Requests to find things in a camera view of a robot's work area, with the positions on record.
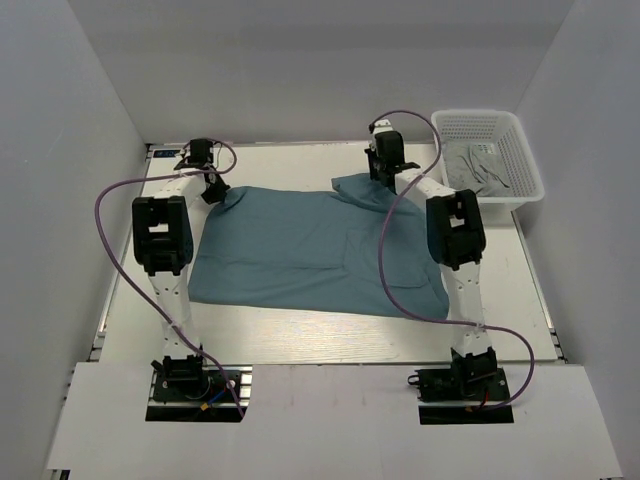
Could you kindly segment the blue t-shirt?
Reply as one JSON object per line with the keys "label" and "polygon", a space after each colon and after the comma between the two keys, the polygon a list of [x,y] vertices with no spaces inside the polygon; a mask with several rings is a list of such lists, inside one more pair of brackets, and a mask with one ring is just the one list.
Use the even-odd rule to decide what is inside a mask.
{"label": "blue t-shirt", "polygon": [[443,319],[449,300],[424,214],[365,174],[329,191],[232,188],[209,212],[189,298],[204,304]]}

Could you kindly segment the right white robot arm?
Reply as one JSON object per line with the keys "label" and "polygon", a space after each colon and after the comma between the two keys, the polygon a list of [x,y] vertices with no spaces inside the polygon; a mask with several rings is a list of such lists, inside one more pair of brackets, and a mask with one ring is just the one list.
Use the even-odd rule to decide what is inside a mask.
{"label": "right white robot arm", "polygon": [[450,322],[461,327],[451,347],[452,388],[463,398],[475,398],[497,372],[479,287],[486,236],[476,194],[445,186],[421,172],[418,164],[406,161],[403,137],[389,121],[379,120],[369,130],[372,140],[365,153],[370,178],[395,195],[381,234],[387,233],[404,200],[424,214],[427,247],[448,292]]}

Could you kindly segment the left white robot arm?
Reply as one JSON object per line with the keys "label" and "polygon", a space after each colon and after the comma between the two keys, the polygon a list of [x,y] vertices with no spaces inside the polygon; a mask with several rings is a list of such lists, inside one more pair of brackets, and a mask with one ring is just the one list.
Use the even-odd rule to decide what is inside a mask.
{"label": "left white robot arm", "polygon": [[132,203],[133,245],[136,262],[148,275],[155,302],[163,311],[163,357],[166,370],[182,368],[177,387],[188,398],[199,399],[211,387],[211,374],[202,366],[202,348],[192,321],[188,296],[189,265],[194,240],[189,207],[197,199],[222,202],[229,186],[216,171],[214,147],[208,138],[188,142],[177,154],[175,176],[151,196]]}

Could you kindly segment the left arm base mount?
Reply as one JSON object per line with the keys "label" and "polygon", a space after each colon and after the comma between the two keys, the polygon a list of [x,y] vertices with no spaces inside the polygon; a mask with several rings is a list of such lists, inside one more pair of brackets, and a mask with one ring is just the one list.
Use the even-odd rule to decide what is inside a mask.
{"label": "left arm base mount", "polygon": [[219,370],[200,356],[166,357],[151,363],[148,422],[239,423],[252,385],[250,367]]}

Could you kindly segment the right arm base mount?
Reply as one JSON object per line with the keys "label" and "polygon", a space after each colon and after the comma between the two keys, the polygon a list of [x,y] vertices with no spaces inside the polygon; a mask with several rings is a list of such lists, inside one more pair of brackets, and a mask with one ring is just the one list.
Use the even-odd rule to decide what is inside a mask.
{"label": "right arm base mount", "polygon": [[510,399],[503,368],[491,379],[480,381],[464,393],[451,368],[416,370],[407,383],[418,391],[419,422],[423,426],[513,424],[510,405],[495,405]]}

